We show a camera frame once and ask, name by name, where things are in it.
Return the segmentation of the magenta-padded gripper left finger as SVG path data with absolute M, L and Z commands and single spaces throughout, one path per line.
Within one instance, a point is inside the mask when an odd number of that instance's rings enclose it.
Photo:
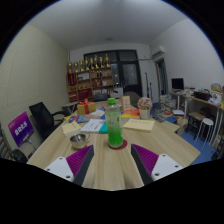
M 94 147 L 87 146 L 69 157 L 58 157 L 45 171 L 81 186 L 94 156 Z

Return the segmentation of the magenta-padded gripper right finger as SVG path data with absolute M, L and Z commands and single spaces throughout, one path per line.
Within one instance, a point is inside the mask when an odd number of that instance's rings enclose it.
M 182 166 L 167 154 L 157 155 L 136 144 L 131 145 L 131 155 L 145 185 L 182 169 Z

